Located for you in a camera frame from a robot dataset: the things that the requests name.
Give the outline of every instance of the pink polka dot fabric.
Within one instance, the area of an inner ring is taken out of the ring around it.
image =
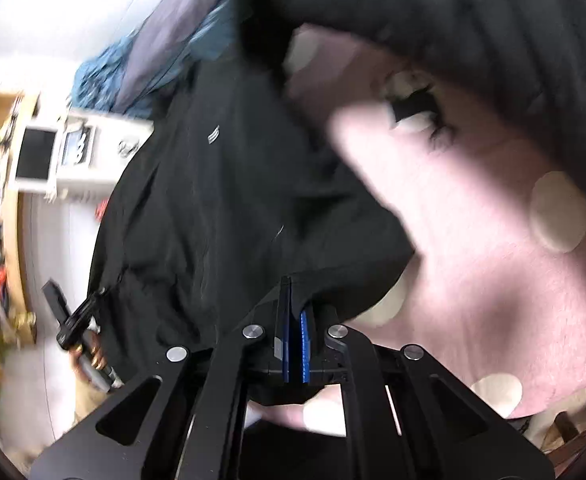
[[[320,28],[299,36],[290,99],[417,248],[390,295],[351,325],[384,346],[421,344],[504,416],[586,386],[586,200],[561,168],[439,80],[458,134],[433,150],[424,121],[395,124],[378,99],[406,60]]]

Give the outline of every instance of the tiled floor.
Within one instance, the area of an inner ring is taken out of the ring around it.
[[[78,64],[128,34],[160,0],[0,0],[0,88],[40,91],[40,114],[55,119]],[[73,421],[74,378],[53,338],[39,293],[49,277],[71,306],[84,300],[98,224],[95,204],[25,201],[28,291],[38,316],[35,348],[6,361],[0,432],[11,452],[37,453]]]

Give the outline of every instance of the black garment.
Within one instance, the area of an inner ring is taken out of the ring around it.
[[[214,346],[292,272],[342,267],[317,293],[355,316],[412,255],[397,218],[280,91],[240,51],[203,62],[116,186],[90,290],[112,288],[98,321],[124,379],[169,346]]]
[[[261,0],[350,31],[485,98],[586,192],[586,0]]]

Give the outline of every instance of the metal bolt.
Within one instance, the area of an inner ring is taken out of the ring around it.
[[[404,349],[404,356],[411,361],[419,361],[424,357],[424,349],[419,345],[409,345]]]
[[[342,339],[347,333],[349,333],[349,329],[344,325],[333,325],[329,327],[329,336],[334,339]]]
[[[180,361],[184,361],[188,354],[189,351],[183,346],[174,346],[166,351],[166,358],[172,363],[179,363]]]
[[[244,327],[242,334],[247,339],[256,339],[264,333],[264,329],[260,325],[247,325]]]

